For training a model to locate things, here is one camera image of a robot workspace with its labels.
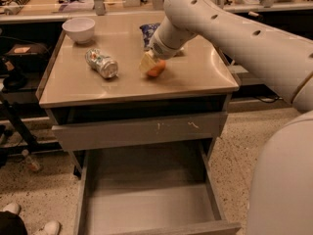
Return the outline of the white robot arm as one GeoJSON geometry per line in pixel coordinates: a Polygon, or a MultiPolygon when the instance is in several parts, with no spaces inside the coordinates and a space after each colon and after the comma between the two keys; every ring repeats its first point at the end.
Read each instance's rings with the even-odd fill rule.
{"type": "Polygon", "coordinates": [[[258,157],[246,235],[313,235],[313,41],[228,13],[215,0],[164,0],[164,12],[141,72],[159,75],[200,35],[301,112],[258,157]]]}

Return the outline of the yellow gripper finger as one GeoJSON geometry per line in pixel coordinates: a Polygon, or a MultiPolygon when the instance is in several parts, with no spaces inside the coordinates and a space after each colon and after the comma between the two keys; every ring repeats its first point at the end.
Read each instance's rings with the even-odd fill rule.
{"type": "Polygon", "coordinates": [[[141,59],[139,70],[142,73],[147,73],[152,68],[154,68],[157,63],[158,63],[158,58],[155,56],[155,54],[152,51],[147,51],[144,53],[141,59]]]}

